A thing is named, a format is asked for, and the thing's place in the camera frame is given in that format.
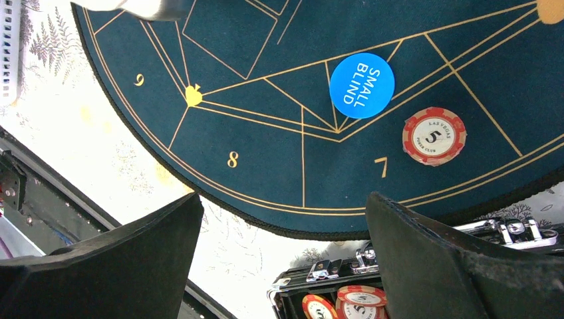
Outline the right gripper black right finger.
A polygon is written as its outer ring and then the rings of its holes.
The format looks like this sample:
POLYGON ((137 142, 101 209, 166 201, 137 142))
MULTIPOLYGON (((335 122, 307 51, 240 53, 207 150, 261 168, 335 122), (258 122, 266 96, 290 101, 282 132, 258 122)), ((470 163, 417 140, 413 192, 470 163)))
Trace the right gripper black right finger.
POLYGON ((366 220, 391 318, 562 318, 563 258, 504 247, 379 193, 366 220))

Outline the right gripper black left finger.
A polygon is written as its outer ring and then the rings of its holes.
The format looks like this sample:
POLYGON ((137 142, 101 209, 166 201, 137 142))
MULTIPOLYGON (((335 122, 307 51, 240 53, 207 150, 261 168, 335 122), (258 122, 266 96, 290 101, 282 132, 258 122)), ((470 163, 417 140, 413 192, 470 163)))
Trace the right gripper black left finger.
POLYGON ((49 255, 1 261, 1 317, 176 318, 203 213, 191 193, 49 255))

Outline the red five chip stack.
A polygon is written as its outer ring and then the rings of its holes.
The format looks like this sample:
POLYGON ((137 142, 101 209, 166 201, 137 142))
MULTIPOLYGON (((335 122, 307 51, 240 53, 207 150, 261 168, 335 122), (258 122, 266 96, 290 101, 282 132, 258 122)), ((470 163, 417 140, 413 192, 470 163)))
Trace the red five chip stack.
POLYGON ((418 163, 436 167, 459 155, 467 135, 458 115, 445 108, 429 107, 405 121, 402 147, 418 163))

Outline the blue small blind button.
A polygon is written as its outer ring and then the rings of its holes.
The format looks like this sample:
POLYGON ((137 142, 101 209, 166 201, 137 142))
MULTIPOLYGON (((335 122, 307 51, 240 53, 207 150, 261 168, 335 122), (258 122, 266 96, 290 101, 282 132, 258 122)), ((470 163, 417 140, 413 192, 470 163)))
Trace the blue small blind button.
POLYGON ((346 57, 330 76, 331 102, 341 114, 367 119, 381 113, 390 103, 395 77, 390 65, 372 53, 346 57))

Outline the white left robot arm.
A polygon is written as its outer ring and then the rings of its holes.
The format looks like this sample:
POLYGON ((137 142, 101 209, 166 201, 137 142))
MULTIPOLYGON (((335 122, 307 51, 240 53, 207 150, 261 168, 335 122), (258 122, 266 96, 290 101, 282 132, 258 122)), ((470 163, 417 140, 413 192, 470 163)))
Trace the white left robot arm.
POLYGON ((72 0, 71 3, 98 12, 121 9, 146 21, 175 21, 190 9, 186 0, 72 0))

